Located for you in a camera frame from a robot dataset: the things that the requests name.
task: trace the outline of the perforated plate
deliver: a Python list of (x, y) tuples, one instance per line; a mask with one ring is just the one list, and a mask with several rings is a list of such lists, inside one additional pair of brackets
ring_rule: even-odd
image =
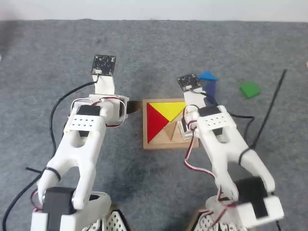
[(113, 211), (107, 220), (106, 231), (127, 231), (118, 212)]
[(101, 227), (101, 220), (97, 220), (95, 223), (85, 227), (82, 231), (98, 231)]
[(213, 228), (208, 228), (212, 225), (214, 219), (212, 217), (212, 215), (208, 215), (206, 217), (201, 218), (201, 220), (198, 221), (196, 227), (194, 228), (193, 231), (218, 231), (218, 230), (222, 230), (222, 231), (247, 231), (246, 228), (244, 227), (240, 227), (237, 228), (235, 224), (230, 223), (230, 224), (226, 224), (226, 223), (218, 223), (216, 224)]
[(74, 115), (68, 125), (69, 130), (99, 131), (103, 124), (103, 118), (93, 115)]
[(218, 113), (200, 119), (207, 130), (215, 130), (226, 126), (236, 126), (232, 118), (227, 113)]

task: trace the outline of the gray carpet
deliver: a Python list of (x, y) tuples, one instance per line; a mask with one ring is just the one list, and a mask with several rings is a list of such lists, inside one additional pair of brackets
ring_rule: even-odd
[[(255, 115), (252, 139), (268, 108), (278, 79), (288, 68), (257, 152), (276, 180), (284, 207), (283, 231), (307, 230), (308, 24), (180, 21), (0, 22), (0, 214), (35, 177), (26, 166), (42, 169), (51, 152), (49, 115), (57, 99), (91, 80), (93, 55), (117, 56), (116, 93), (134, 100), (182, 97), (176, 78), (214, 73), (217, 101), (232, 112)], [(261, 94), (247, 100), (239, 85), (253, 80)], [(74, 98), (55, 114), (55, 134)], [(236, 120), (243, 132), (245, 120)], [(108, 129), (97, 163), (94, 190), (111, 195), (136, 231), (183, 231), (191, 216), (217, 190), (212, 179), (183, 164), (185, 150), (144, 151), (142, 113), (121, 128)], [(192, 164), (210, 167), (202, 147)], [(230, 166), (236, 180), (247, 174)], [(71, 170), (61, 185), (76, 186)], [(30, 191), (17, 203), (8, 230), (29, 230)], [(260, 230), (277, 230), (274, 224)]]

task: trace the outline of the circuit board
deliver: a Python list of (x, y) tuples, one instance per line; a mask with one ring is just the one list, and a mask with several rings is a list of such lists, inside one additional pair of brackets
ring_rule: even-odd
[(113, 76), (116, 65), (115, 59), (115, 56), (95, 55), (91, 72), (92, 75)]
[(201, 88), (202, 85), (195, 74), (188, 74), (178, 78), (179, 86), (183, 92)]

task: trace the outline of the yellow triangle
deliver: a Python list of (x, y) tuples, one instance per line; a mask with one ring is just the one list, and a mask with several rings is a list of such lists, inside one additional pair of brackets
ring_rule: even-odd
[(150, 105), (169, 120), (169, 122), (174, 120), (174, 118), (185, 108), (185, 102), (150, 103)]

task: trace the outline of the green square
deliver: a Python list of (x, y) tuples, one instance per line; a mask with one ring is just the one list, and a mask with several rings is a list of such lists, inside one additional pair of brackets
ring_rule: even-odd
[(258, 95), (261, 92), (260, 88), (253, 82), (242, 84), (240, 89), (248, 99)]

